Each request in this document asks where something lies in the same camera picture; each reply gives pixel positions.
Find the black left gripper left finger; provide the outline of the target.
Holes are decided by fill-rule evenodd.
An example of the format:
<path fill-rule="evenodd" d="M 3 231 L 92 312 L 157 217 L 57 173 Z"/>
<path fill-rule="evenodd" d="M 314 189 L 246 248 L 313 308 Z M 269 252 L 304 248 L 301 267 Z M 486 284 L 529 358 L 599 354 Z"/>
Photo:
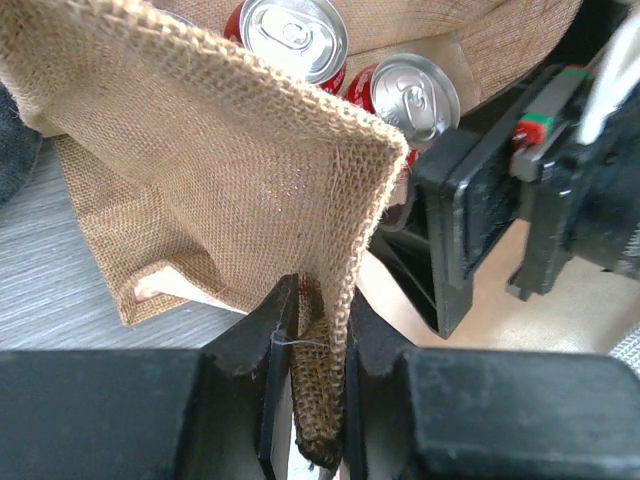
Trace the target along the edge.
<path fill-rule="evenodd" d="M 292 430 L 290 365 L 298 327 L 297 275 L 206 346 L 201 479 L 285 479 Z"/>

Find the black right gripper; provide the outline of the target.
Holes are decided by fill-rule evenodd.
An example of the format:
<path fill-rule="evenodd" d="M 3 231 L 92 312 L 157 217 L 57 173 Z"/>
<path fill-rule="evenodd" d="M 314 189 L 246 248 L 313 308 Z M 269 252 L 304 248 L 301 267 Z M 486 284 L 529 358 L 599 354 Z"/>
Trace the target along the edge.
<path fill-rule="evenodd" d="M 639 278 L 639 83 L 598 139 L 580 145 L 576 132 L 590 90 L 583 105 L 572 107 L 578 119 L 550 145 L 514 159 L 514 172 L 540 173 L 523 261 L 508 283 L 521 300 L 549 293 L 574 257 Z M 413 166 L 404 225 L 379 228 L 371 243 L 441 338 L 469 312 L 474 273 L 516 217 L 519 183 L 509 174 L 510 153 L 505 133 L 445 132 Z"/>

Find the tan canvas tote bag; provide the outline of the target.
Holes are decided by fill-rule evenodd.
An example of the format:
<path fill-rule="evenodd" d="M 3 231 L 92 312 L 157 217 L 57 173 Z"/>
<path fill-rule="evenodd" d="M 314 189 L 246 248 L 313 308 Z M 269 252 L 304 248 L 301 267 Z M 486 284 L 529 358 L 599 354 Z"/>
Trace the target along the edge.
<path fill-rule="evenodd" d="M 329 1 L 348 34 L 330 94 L 224 37 L 242 2 L 5 1 L 1 85 L 53 140 L 124 323 L 183 302 L 142 289 L 164 269 L 243 318 L 298 276 L 290 445 L 328 478 L 346 466 L 357 278 L 378 229 L 404 225 L 414 164 L 449 130 L 507 134 L 514 221 L 530 229 L 540 173 L 514 172 L 514 159 L 578 119 L 639 6 Z M 403 133 L 346 99 L 356 75 L 400 53 L 438 65 L 461 106 L 410 168 Z M 201 479 L 207 345 L 3 354 L 2 476 Z M 423 479 L 638 477 L 639 378 L 621 361 L 414 345 L 402 357 Z"/>

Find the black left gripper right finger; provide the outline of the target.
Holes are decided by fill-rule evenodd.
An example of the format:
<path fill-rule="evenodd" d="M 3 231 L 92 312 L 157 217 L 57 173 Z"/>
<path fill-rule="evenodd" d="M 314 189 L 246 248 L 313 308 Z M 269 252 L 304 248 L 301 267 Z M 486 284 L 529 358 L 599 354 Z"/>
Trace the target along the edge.
<path fill-rule="evenodd" d="M 413 345 L 361 292 L 349 318 L 343 459 L 351 479 L 423 479 L 402 354 Z"/>

